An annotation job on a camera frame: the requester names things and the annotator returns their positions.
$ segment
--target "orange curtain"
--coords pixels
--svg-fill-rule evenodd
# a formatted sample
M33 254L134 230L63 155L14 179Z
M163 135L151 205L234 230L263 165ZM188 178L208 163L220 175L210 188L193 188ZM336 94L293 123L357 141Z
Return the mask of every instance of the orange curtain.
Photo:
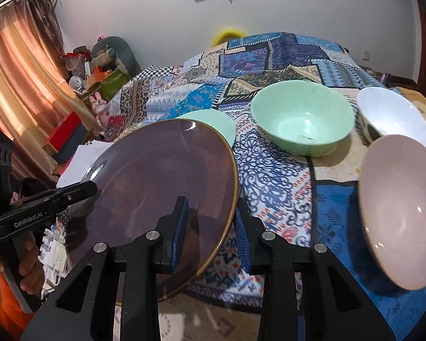
M97 129L51 52L28 0L15 0L0 9L0 129L14 141L13 173L46 183L56 162L42 146L58 123L75 111L87 129Z

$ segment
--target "light green plate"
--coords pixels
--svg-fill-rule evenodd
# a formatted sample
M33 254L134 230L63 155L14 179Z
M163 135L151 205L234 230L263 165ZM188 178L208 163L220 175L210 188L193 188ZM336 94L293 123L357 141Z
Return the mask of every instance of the light green plate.
M178 119L198 120L216 129L226 139L230 147L235 142L235 123L222 111L213 109L196 110L177 117Z
M263 88L251 113L267 136L295 155L321 156L336 148L355 122L347 99L308 81L284 81Z

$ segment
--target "human hand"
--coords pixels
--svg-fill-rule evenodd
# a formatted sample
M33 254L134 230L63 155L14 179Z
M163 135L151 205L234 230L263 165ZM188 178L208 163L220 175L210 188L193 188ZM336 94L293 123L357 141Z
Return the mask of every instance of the human hand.
M43 266L38 260L39 249L35 245L35 236L33 233L24 233L21 237L25 246L25 255L19 264L19 273L23 276L20 282L20 288L29 295L35 295L41 292L44 285ZM0 273L3 274L5 266L0 259Z

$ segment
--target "brown plate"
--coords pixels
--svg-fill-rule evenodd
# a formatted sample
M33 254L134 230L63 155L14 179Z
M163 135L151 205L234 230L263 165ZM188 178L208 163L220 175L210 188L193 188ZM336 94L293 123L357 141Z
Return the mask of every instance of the brown plate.
M68 254L76 264L97 242L130 243L170 214L178 196L190 223L177 272L158 276L158 300L194 282L214 259L232 224L239 191L232 150L199 121L171 119L143 127L111 146L83 180L99 198L88 216L69 222Z

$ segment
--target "pink bunny toy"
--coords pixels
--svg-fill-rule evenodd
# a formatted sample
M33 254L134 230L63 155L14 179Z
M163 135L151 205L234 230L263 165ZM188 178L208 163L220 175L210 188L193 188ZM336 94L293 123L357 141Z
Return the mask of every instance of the pink bunny toy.
M92 103L93 113L96 114L98 126L105 130L109 123L109 108L106 100L103 100L101 94L96 92L93 96L90 96L90 102Z

